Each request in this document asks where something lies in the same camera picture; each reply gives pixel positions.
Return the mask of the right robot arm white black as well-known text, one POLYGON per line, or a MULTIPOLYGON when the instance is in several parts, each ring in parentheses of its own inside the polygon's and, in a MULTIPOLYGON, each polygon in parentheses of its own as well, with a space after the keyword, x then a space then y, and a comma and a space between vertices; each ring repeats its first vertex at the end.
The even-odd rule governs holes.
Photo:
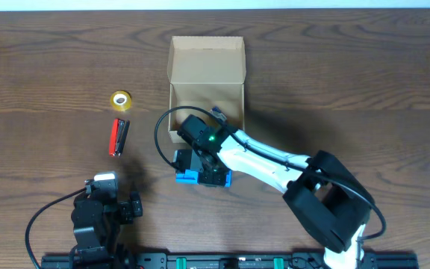
POLYGON ((185 177, 199 165, 199 184, 227 185, 232 172, 250 175, 280 191, 305 231, 324 246, 329 268, 356 268, 375 202, 332 154, 296 155, 267 146, 226 123, 207 125, 190 115, 177 132, 192 152, 176 158, 185 177))

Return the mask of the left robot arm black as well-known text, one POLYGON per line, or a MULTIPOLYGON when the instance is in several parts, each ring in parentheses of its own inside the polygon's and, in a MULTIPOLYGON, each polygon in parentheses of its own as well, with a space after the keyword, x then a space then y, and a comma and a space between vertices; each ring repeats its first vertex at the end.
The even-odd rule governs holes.
POLYGON ((88 187, 86 193, 76 197, 74 206, 71 219, 76 245, 69 252, 70 268, 140 267, 134 254, 118 242, 121 226, 143 215, 137 191, 120 202, 116 188, 88 187))

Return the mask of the small blue white box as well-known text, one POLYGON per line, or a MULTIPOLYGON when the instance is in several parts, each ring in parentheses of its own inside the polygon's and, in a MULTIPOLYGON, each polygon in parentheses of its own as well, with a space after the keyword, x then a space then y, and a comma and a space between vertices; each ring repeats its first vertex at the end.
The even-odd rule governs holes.
POLYGON ((217 106, 212 107, 212 109, 209 110, 209 113, 215 118, 218 123, 226 123, 228 119, 227 116, 217 106))

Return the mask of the blue whiteboard duster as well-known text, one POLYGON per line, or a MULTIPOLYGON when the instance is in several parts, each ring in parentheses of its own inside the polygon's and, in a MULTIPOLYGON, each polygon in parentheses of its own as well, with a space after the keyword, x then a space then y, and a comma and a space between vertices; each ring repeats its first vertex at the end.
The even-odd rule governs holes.
POLYGON ((215 172, 197 172, 194 170, 185 170, 184 173, 175 174, 175 182, 178 184, 206 185, 209 187, 228 188, 231 186, 231 177, 231 170, 216 170, 215 172))

